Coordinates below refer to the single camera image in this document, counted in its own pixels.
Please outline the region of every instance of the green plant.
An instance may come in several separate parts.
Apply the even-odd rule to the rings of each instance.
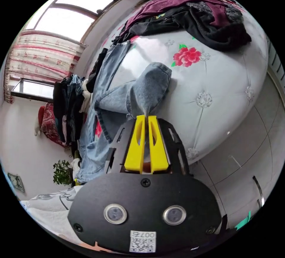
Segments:
[[[53,182],[58,185],[69,185],[71,183],[71,178],[68,170],[69,162],[62,160],[58,161],[53,165],[55,171],[53,172]]]

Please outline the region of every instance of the white bedspread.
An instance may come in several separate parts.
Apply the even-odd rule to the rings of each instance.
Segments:
[[[186,31],[135,38],[111,83],[110,89],[135,80],[151,62],[171,67],[170,93],[157,116],[173,124],[189,164],[215,149],[239,126],[265,80],[266,35],[249,13],[243,12],[243,17],[252,42],[228,53],[207,47]],[[110,47],[126,20],[101,48]],[[178,58],[183,59],[184,66],[175,61]]]

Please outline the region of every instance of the qr code label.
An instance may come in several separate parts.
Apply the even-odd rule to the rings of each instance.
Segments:
[[[130,252],[154,253],[156,250],[156,232],[131,230]]]

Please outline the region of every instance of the wall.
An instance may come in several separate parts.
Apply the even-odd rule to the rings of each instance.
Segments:
[[[34,135],[34,123],[43,102],[14,98],[0,108],[0,159],[4,170],[18,174],[26,191],[16,191],[20,200],[58,191],[64,186],[53,183],[53,164],[69,160],[69,153],[41,134]]]
[[[84,41],[88,47],[85,49],[79,59],[75,73],[80,76],[86,76],[90,66],[92,66],[99,54],[99,48],[103,41],[110,35],[111,31],[130,14],[133,7],[140,0],[122,0],[113,8],[105,13],[105,15],[96,23],[94,28],[88,34]]]

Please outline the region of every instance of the curtain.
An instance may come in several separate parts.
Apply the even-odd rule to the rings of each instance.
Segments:
[[[20,35],[11,47],[5,67],[5,100],[12,103],[10,77],[48,82],[73,74],[86,45],[67,39],[31,32]]]

